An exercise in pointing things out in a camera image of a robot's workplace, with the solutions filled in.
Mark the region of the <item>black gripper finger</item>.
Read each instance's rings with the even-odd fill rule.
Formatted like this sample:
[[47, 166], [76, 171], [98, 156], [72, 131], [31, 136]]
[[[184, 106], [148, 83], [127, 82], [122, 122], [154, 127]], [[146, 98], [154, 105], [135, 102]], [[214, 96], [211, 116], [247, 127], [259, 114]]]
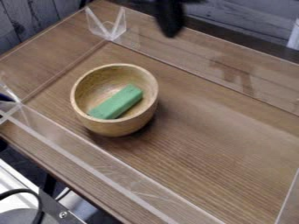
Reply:
[[174, 38], [184, 26], [182, 0], [171, 0], [170, 2], [170, 26], [170, 37]]
[[168, 11], [167, 0], [155, 0], [154, 1], [154, 15], [155, 15], [156, 23], [166, 37], [170, 36], [167, 11]]

